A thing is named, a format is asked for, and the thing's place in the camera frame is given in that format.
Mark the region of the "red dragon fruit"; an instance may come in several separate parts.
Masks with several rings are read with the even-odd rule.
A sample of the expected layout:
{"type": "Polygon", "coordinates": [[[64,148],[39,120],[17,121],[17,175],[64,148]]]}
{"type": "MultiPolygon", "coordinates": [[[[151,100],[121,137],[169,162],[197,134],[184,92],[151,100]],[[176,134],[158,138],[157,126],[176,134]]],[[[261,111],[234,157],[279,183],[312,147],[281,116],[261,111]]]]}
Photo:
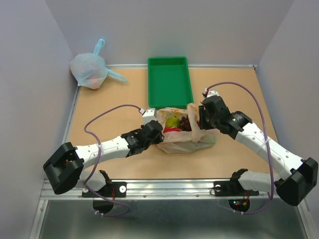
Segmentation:
{"type": "Polygon", "coordinates": [[[180,132],[181,129],[179,127],[166,127],[163,130],[163,133],[168,133],[168,132],[180,132]]]}

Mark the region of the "green pear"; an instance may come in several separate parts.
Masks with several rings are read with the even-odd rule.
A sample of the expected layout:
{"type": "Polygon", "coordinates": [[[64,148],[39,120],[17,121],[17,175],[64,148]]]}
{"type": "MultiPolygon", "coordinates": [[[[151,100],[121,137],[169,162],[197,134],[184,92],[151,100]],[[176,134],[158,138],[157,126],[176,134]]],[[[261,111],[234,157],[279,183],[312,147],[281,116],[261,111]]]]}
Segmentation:
{"type": "Polygon", "coordinates": [[[180,126],[180,119],[178,117],[172,116],[166,119],[166,122],[165,122],[166,128],[172,128],[172,127],[179,128],[179,126],[180,126]]]}

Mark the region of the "orange plastic bag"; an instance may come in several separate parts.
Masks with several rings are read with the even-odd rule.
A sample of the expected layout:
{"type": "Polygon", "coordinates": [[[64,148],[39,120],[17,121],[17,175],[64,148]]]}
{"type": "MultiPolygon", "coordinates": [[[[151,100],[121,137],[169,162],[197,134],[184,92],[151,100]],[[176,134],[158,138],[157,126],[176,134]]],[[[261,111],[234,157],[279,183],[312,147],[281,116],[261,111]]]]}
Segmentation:
{"type": "Polygon", "coordinates": [[[166,119],[172,116],[188,116],[191,131],[168,132],[163,133],[164,140],[157,145],[157,148],[167,154],[192,153],[198,149],[212,147],[216,144],[216,130],[204,130],[199,128],[199,111],[198,106],[191,103],[186,106],[185,110],[177,108],[164,108],[157,112],[157,120],[165,129],[166,119]]]}

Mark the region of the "dark red grape bunch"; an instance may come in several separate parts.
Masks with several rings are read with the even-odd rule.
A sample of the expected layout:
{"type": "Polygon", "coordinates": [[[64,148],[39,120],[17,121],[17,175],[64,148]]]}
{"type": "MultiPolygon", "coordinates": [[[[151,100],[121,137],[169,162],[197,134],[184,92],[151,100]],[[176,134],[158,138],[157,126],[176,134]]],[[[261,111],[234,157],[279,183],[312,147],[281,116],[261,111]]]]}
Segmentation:
{"type": "Polygon", "coordinates": [[[190,121],[188,116],[182,117],[179,122],[179,128],[181,131],[191,131],[190,121]]]}

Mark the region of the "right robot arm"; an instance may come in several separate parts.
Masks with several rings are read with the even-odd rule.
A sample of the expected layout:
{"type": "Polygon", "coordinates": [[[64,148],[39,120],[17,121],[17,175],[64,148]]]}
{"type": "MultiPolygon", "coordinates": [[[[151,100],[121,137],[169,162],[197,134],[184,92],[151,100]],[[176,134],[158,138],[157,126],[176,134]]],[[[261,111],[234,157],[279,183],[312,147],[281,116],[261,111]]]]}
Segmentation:
{"type": "Polygon", "coordinates": [[[231,113],[219,95],[205,96],[199,107],[201,129],[217,129],[222,134],[245,145],[265,160],[269,173],[257,173],[248,169],[234,172],[220,191],[227,196],[244,191],[277,193],[287,204],[297,206],[317,185],[319,164],[303,159],[283,148],[243,112],[231,113]]]}

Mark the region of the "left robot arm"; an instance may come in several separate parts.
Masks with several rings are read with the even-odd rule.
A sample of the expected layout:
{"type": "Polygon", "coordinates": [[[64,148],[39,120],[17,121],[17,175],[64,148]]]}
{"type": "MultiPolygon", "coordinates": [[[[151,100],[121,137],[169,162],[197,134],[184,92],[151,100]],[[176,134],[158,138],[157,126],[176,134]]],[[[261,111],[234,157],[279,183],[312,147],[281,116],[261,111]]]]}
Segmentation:
{"type": "Polygon", "coordinates": [[[162,130],[162,125],[152,120],[141,128],[102,143],[85,146],[64,143],[45,162],[43,170],[56,195],[73,188],[87,188],[99,196],[106,196],[111,190],[106,172],[95,170],[90,173],[85,169],[91,166],[96,169],[100,162],[142,153],[152,144],[163,141],[162,130]]]}

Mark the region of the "blue plastic bag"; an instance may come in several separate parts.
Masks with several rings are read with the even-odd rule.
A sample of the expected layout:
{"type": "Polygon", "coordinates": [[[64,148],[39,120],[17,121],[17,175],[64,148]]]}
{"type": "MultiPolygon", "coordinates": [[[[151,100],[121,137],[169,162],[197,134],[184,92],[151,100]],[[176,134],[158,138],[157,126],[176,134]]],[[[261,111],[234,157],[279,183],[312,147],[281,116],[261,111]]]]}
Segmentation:
{"type": "Polygon", "coordinates": [[[127,81],[125,77],[109,69],[105,59],[99,55],[105,44],[104,39],[99,39],[92,53],[78,54],[69,63],[70,71],[78,86],[96,90],[108,76],[120,82],[127,81]]]}

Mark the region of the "green plastic tray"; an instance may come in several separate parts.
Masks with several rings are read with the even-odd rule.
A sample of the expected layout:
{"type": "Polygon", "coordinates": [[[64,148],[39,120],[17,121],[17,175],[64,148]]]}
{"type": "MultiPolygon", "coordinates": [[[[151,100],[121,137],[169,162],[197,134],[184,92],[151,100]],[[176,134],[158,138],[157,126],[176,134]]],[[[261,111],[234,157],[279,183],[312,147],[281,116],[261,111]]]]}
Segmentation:
{"type": "Polygon", "coordinates": [[[186,57],[148,59],[148,103],[151,108],[186,109],[193,102],[186,57]]]}

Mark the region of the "aluminium mounting rail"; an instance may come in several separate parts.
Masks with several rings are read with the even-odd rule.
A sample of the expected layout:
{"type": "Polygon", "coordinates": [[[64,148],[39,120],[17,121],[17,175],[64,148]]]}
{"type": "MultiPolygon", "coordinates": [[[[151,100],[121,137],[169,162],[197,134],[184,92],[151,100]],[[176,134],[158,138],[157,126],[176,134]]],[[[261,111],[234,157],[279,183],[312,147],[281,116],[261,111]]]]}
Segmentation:
{"type": "MultiPolygon", "coordinates": [[[[233,199],[238,195],[215,196],[212,188],[224,188],[229,179],[155,179],[155,180],[113,180],[117,200],[186,200],[186,199],[233,199]]],[[[40,193],[41,200],[91,200],[96,198],[88,195],[87,190],[73,188],[70,191],[56,195],[48,180],[45,180],[40,193]]]]}

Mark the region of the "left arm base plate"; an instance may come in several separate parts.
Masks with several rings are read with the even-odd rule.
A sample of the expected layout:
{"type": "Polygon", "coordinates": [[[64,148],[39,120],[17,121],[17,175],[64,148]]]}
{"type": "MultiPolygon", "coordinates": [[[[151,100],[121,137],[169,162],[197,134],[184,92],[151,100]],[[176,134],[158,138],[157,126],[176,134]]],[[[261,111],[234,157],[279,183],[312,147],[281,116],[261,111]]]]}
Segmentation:
{"type": "Polygon", "coordinates": [[[127,191],[127,183],[125,181],[113,181],[111,184],[105,185],[97,193],[103,197],[125,198],[127,191]]]}

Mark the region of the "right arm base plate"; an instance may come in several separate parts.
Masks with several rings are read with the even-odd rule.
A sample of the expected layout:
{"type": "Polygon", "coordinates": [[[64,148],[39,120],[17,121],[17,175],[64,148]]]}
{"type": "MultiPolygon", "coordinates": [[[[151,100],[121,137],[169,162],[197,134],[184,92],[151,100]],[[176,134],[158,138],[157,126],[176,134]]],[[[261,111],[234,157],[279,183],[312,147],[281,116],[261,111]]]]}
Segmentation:
{"type": "Polygon", "coordinates": [[[258,191],[244,190],[238,182],[232,181],[215,181],[210,194],[216,197],[230,197],[230,196],[258,196],[258,191]]]}

